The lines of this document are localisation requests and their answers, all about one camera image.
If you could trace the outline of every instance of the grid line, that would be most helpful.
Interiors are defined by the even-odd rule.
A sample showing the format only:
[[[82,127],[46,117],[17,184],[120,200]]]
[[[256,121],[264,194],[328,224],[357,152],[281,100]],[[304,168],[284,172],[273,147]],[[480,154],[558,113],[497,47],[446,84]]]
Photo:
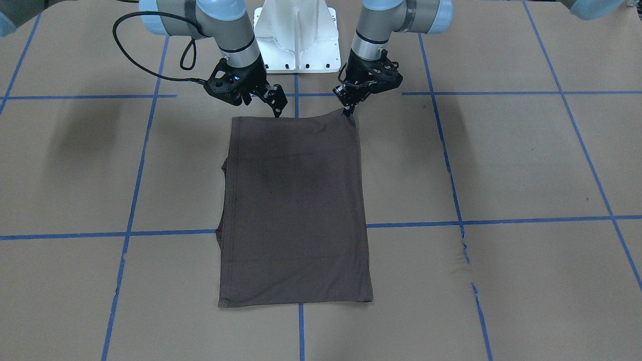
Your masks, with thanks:
[[[593,161],[591,160],[591,156],[589,155],[589,151],[586,148],[586,144],[584,143],[584,140],[582,139],[582,135],[580,133],[580,129],[577,126],[577,122],[575,121],[575,117],[573,116],[573,112],[571,111],[571,107],[568,104],[568,101],[566,100],[566,95],[564,94],[564,91],[562,90],[562,85],[557,77],[557,73],[555,72],[555,69],[553,68],[553,63],[551,62],[550,57],[548,56],[548,52],[546,51],[546,48],[544,47],[544,42],[542,41],[542,38],[539,35],[539,31],[537,31],[537,26],[535,25],[535,21],[533,20],[533,17],[531,16],[531,13],[528,9],[528,5],[526,5],[526,1],[522,1],[522,5],[524,6],[524,9],[526,10],[526,14],[528,16],[528,20],[530,21],[530,24],[533,26],[533,31],[535,32],[535,36],[537,37],[537,41],[539,42],[540,47],[542,48],[542,52],[544,53],[544,57],[546,58],[546,62],[548,63],[548,67],[551,70],[551,74],[553,75],[553,79],[555,79],[555,83],[557,84],[557,89],[559,90],[559,94],[562,97],[562,100],[564,101],[564,106],[566,108],[566,112],[568,113],[569,118],[571,118],[571,123],[573,125],[573,129],[575,130],[575,134],[577,135],[577,139],[580,142],[580,146],[582,147],[582,151],[584,152],[584,156],[586,157],[586,161],[589,164],[589,167],[591,169],[591,173],[593,173],[593,178],[595,179],[595,182],[597,183],[598,189],[600,190],[600,194],[602,195],[602,200],[604,201],[604,205],[607,208],[607,211],[609,213],[609,217],[611,219],[611,222],[613,223],[613,227],[615,228],[616,233],[618,234],[618,238],[620,239],[620,244],[622,246],[622,249],[624,250],[624,253],[627,257],[627,260],[629,261],[629,265],[631,267],[631,271],[633,271],[633,275],[636,278],[636,281],[638,282],[638,288],[640,291],[642,291],[642,279],[640,278],[640,274],[638,272],[638,268],[636,267],[635,262],[633,261],[633,257],[631,256],[631,253],[629,251],[629,247],[627,246],[626,241],[624,240],[624,236],[622,235],[622,231],[620,230],[620,227],[618,225],[618,221],[613,215],[613,210],[611,209],[611,205],[609,204],[609,199],[606,196],[606,192],[604,192],[604,188],[602,186],[602,182],[600,181],[600,178],[597,174],[597,171],[595,170],[595,166],[593,165]]]
[[[453,202],[455,203],[455,211],[457,213],[457,220],[459,222],[459,231],[462,234],[462,245],[464,246],[464,256],[468,263],[471,262],[468,257],[468,251],[466,243],[464,242],[465,231],[464,231],[464,221],[462,220],[462,211],[459,208],[459,200],[457,199],[457,190],[455,188],[455,179],[453,178],[453,171],[450,167],[450,160],[448,159],[448,149],[446,146],[446,139],[444,138],[444,130],[441,125],[441,118],[439,117],[439,109],[437,108],[437,99],[435,97],[435,88],[433,87],[433,80],[430,77],[430,68],[428,67],[428,58],[426,56],[426,49],[424,48],[424,40],[421,37],[421,34],[418,33],[417,37],[419,38],[419,47],[421,48],[421,55],[424,60],[424,67],[426,68],[426,78],[428,80],[428,88],[430,89],[430,98],[433,103],[433,112],[435,113],[435,120],[437,121],[437,130],[439,131],[439,140],[442,143],[442,148],[444,149],[444,161],[446,162],[446,170],[448,171],[448,176],[450,177],[450,186],[453,191]]]
[[[27,43],[25,43],[24,48],[22,49],[22,54],[20,54],[20,59],[18,59],[18,64],[16,64],[15,70],[13,70],[13,75],[11,76],[11,80],[9,81],[9,86],[7,86],[6,88],[6,92],[4,93],[2,103],[0,103],[0,114],[2,114],[4,110],[4,106],[6,105],[6,102],[7,100],[9,100],[9,95],[11,95],[11,89],[13,89],[15,79],[18,77],[18,73],[20,72],[20,68],[22,67],[22,62],[24,61],[24,57],[27,55],[27,51],[29,50],[29,46],[31,45],[33,36],[36,34],[36,29],[38,28],[38,24],[40,24],[40,14],[36,16],[36,21],[33,23],[33,28],[31,29],[31,33],[29,34]]]
[[[439,131],[439,139],[441,140],[442,147],[444,149],[444,161],[446,162],[446,170],[448,171],[448,175],[450,176],[450,185],[453,189],[453,202],[455,203],[455,210],[457,212],[457,221],[459,225],[459,230],[462,235],[462,247],[463,247],[463,252],[464,252],[464,257],[466,258],[466,262],[470,264],[471,259],[468,255],[468,245],[466,244],[465,241],[465,231],[464,231],[464,221],[462,220],[462,212],[459,206],[459,201],[457,199],[457,190],[455,188],[455,180],[453,178],[453,171],[450,167],[450,160],[448,159],[448,149],[446,146],[446,139],[444,137],[444,131],[442,129],[441,125],[441,119],[439,116],[439,109],[437,107],[437,97],[435,96],[435,88],[433,86],[433,81],[432,77],[430,77],[430,67],[428,65],[428,57],[426,56],[426,48],[424,47],[424,40],[421,37],[421,33],[417,34],[417,37],[419,38],[419,47],[421,48],[421,55],[424,59],[424,67],[426,68],[426,78],[428,79],[428,89],[430,90],[430,98],[433,104],[433,110],[435,113],[435,121],[437,122],[437,129]],[[481,326],[481,334],[483,336],[483,341],[484,341],[484,346],[486,347],[486,356],[488,357],[488,361],[493,361],[492,359],[492,351],[490,348],[490,340],[488,337],[488,330],[486,329],[486,321],[484,319],[483,315],[483,310],[482,306],[480,304],[479,300],[479,293],[477,292],[477,286],[473,282],[471,282],[471,286],[473,288],[473,296],[475,298],[475,303],[477,305],[477,314],[479,317],[480,321],[480,326]]]
[[[403,96],[415,95],[616,95],[616,94],[642,94],[642,91],[405,91]]]
[[[299,117],[299,74],[294,73],[294,117]],[[306,327],[303,317],[304,305],[299,303],[299,361],[306,361]]]
[[[642,220],[642,215],[614,216],[617,220]],[[596,222],[611,220],[611,216],[584,216],[584,217],[558,217],[558,218],[515,218],[492,220],[464,220],[464,225],[489,225],[489,224],[538,224],[538,223],[566,223],[566,222]],[[410,227],[449,227],[459,226],[459,221],[437,222],[399,222],[399,223],[369,223],[368,229],[377,228],[410,228]],[[215,229],[166,229],[160,231],[132,231],[130,236],[178,236],[181,234],[214,234]],[[50,234],[13,234],[0,236],[0,241],[12,240],[56,240],[62,238],[104,238],[122,237],[127,232],[95,232],[95,233],[50,233]]]
[[[169,44],[169,35],[165,36],[165,43],[163,45],[162,55],[160,56],[160,65],[159,65],[159,74],[162,74],[163,65],[165,63],[165,56],[167,55],[167,48]],[[134,195],[132,197],[132,210],[129,214],[129,219],[127,222],[127,230],[125,233],[125,240],[123,241],[123,251],[121,253],[120,265],[118,268],[118,276],[116,278],[116,291],[114,292],[114,298],[112,300],[112,308],[109,314],[109,321],[107,323],[107,332],[105,333],[105,344],[103,345],[103,353],[101,361],[107,361],[107,354],[109,352],[109,344],[111,341],[112,330],[114,327],[114,319],[116,318],[116,308],[118,306],[118,297],[120,295],[120,288],[123,282],[123,272],[125,271],[125,255],[129,248],[129,240],[132,235],[132,225],[134,224],[134,215],[136,212],[136,203],[138,201],[138,192],[141,187],[141,178],[143,177],[143,167],[145,165],[145,151],[147,149],[147,142],[150,139],[150,130],[152,129],[152,123],[154,119],[154,113],[156,111],[156,103],[158,100],[159,89],[161,88],[161,79],[156,79],[156,87],[154,89],[154,97],[152,100],[152,106],[150,109],[150,117],[147,121],[147,129],[145,131],[145,139],[143,141],[143,150],[141,151],[141,161],[138,166],[138,175],[136,177],[136,184],[134,186]]]
[[[113,94],[113,95],[27,95],[8,96],[7,100],[59,100],[59,99],[154,99],[177,98],[176,94]]]

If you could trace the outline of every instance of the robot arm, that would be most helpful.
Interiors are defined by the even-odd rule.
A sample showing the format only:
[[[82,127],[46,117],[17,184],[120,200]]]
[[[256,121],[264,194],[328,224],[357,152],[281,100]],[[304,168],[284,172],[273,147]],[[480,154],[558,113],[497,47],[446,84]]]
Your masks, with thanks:
[[[65,0],[0,0],[0,38],[62,1]],[[584,20],[601,17],[623,2],[559,1]],[[143,15],[143,23],[153,33],[194,39],[214,37],[223,55],[207,80],[165,79],[195,81],[202,84],[209,95],[233,105],[249,104],[253,94],[272,108],[275,117],[281,115],[288,101],[279,84],[270,85],[267,81],[244,0],[140,0],[139,6],[144,13],[128,14],[117,24],[131,15]],[[344,106],[344,113],[351,115],[357,104],[370,94],[395,89],[401,84],[399,64],[388,59],[385,49],[393,31],[440,33],[449,26],[452,16],[451,0],[363,0],[350,55],[339,73],[341,85],[333,89]],[[341,79],[344,70],[345,78]]]
[[[0,38],[62,1],[65,0],[0,0]]]
[[[399,64],[388,59],[385,49],[393,31],[441,33],[452,18],[451,0],[363,0],[348,61],[339,72],[341,85],[333,89],[344,106],[344,114],[351,115],[370,94],[401,84]]]
[[[141,0],[139,8],[178,15],[199,25],[196,29],[171,17],[145,15],[143,23],[153,33],[216,39],[223,58],[203,84],[209,95],[232,105],[248,105],[254,94],[272,108],[275,117],[281,115],[288,101],[279,84],[267,81],[243,0]]]

